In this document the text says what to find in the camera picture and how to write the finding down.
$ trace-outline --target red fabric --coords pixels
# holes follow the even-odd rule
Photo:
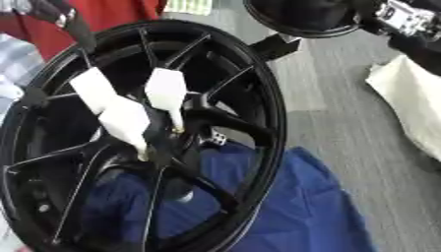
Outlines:
[[[160,0],[71,0],[94,32],[140,20],[158,18]],[[31,17],[21,17],[29,34],[44,59],[50,59],[72,44],[72,38],[54,25]]]

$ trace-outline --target machine part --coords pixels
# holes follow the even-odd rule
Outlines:
[[[184,75],[180,71],[154,68],[145,88],[150,105],[167,111],[177,133],[184,132],[181,106],[187,95]]]
[[[201,146],[215,146],[222,147],[226,144],[227,137],[225,134],[218,132],[217,130],[210,128],[209,136],[200,136],[199,143]]]
[[[149,159],[143,134],[151,121],[140,103],[117,95],[108,101],[98,120],[112,137],[135,147],[139,160]]]
[[[377,20],[405,36],[430,32],[434,12],[414,8],[402,1],[388,0],[376,13]]]
[[[92,67],[70,81],[74,91],[93,114],[101,114],[118,94],[97,67]]]
[[[276,33],[251,45],[264,60],[271,61],[282,58],[298,50],[300,38]]]
[[[22,100],[15,102],[0,131],[0,196],[12,229],[35,251],[93,251],[79,239],[79,216],[96,180],[113,167],[149,178],[153,188],[146,239],[132,244],[135,251],[229,248],[257,214],[284,151],[284,101],[269,67],[237,38],[194,23],[141,22],[99,33],[91,58],[119,95],[147,99],[144,84],[156,67],[185,75],[191,94],[182,107],[185,132],[165,131],[165,146],[172,152],[156,148],[156,167],[146,168],[151,162],[135,161],[136,150],[106,132],[90,142],[99,122],[69,85],[89,69],[78,50],[75,45],[59,54],[30,83],[47,95],[47,105],[24,108]],[[219,101],[234,113],[217,107]],[[206,127],[230,128],[254,140],[250,173],[234,193],[201,174],[197,165],[203,147],[196,136]],[[44,168],[50,172],[41,172]],[[54,172],[57,179],[49,177]],[[41,200],[29,186],[35,178],[44,183],[50,214],[38,211]],[[158,237],[162,192],[172,189],[167,184],[173,178],[201,188],[219,203],[219,210],[184,233]]]
[[[80,13],[64,0],[19,0],[17,9],[23,15],[47,21],[68,33],[87,52],[95,50],[95,36]]]
[[[356,13],[342,0],[244,0],[251,16],[280,33],[305,38],[344,35],[358,29]]]

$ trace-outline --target blue cloth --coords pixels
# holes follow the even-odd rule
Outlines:
[[[203,171],[234,191],[251,166],[253,151],[228,144],[203,152]],[[143,182],[122,174],[97,186],[89,197],[84,222],[125,241],[139,241],[149,193]],[[159,233],[168,237],[205,220],[219,208],[200,189],[188,204],[167,202],[160,212]],[[302,148],[285,153],[268,198],[249,232],[233,252],[372,252],[363,219],[331,171]]]

